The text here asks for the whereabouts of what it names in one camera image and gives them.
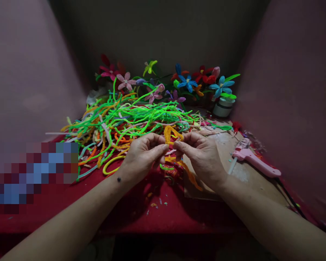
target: gray wall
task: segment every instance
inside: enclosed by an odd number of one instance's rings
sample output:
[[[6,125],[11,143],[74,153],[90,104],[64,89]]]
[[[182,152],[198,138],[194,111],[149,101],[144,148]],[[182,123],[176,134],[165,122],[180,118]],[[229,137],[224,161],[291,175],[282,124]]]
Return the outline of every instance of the gray wall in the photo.
[[[232,118],[326,222],[326,0],[272,0],[239,72]]]
[[[105,53],[120,60],[132,76],[142,75],[144,62],[158,60],[161,76],[200,65],[233,73],[269,0],[184,1],[52,1],[68,28],[78,56],[90,70]]]
[[[46,140],[83,114],[77,64],[47,1],[0,1],[0,142]]]

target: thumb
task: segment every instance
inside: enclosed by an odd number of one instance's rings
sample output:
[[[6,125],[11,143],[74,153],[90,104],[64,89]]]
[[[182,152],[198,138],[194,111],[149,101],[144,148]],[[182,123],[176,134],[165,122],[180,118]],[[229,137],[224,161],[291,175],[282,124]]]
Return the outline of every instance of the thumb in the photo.
[[[186,154],[187,157],[192,158],[196,153],[196,149],[191,147],[185,142],[175,141],[173,144],[173,149],[181,151],[183,154]]]
[[[169,145],[168,144],[161,144],[153,149],[149,150],[148,153],[150,155],[151,161],[155,161],[162,155],[166,154],[166,152],[169,150]]]

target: cardboard piece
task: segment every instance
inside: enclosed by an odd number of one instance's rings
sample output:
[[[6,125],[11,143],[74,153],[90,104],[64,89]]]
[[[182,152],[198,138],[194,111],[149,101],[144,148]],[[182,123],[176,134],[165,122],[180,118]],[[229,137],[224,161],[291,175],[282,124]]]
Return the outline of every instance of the cardboard piece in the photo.
[[[218,125],[231,125],[231,122],[226,121],[218,123]],[[234,151],[238,140],[242,140],[243,136],[240,133],[237,133],[236,137],[233,137],[229,132],[220,131],[219,134],[211,135],[208,138],[215,139],[221,163],[225,170],[228,171],[231,165],[230,161],[233,160],[231,153]],[[186,155],[184,155],[183,160],[190,169],[191,173],[196,176],[190,159]],[[278,190],[278,188],[276,187],[277,184],[273,179],[269,179],[263,176],[246,161],[238,161],[234,167],[232,175],[249,185],[252,189],[274,200],[275,202],[283,206],[291,205],[288,202],[287,198],[283,196],[282,191]],[[197,176],[196,180],[198,184],[203,188],[203,191],[197,190],[194,185],[189,181],[187,173],[184,172],[185,197],[222,201],[222,199],[207,185],[205,185]]]

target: left hand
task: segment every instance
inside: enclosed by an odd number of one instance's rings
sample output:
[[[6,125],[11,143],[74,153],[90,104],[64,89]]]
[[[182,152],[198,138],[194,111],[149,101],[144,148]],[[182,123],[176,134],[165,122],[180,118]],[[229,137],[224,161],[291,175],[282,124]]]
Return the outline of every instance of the left hand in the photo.
[[[155,169],[160,163],[165,163],[165,154],[168,150],[169,145],[165,144],[162,136],[155,133],[146,134],[132,141],[117,173],[131,181],[134,186],[149,173],[152,165]]]

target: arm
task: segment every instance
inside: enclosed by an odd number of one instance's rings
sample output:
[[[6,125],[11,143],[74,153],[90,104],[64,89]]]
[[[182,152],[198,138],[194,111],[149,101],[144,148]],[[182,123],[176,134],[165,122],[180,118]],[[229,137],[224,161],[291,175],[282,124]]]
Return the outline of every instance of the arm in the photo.
[[[326,260],[326,233],[291,210],[262,196],[222,167],[214,140],[197,133],[175,142],[177,158],[186,154],[196,174],[218,193],[252,235],[280,260]]]
[[[74,259],[121,197],[147,175],[152,164],[157,166],[164,161],[168,150],[164,143],[163,137],[153,133],[133,141],[115,174],[37,229],[1,260]]]

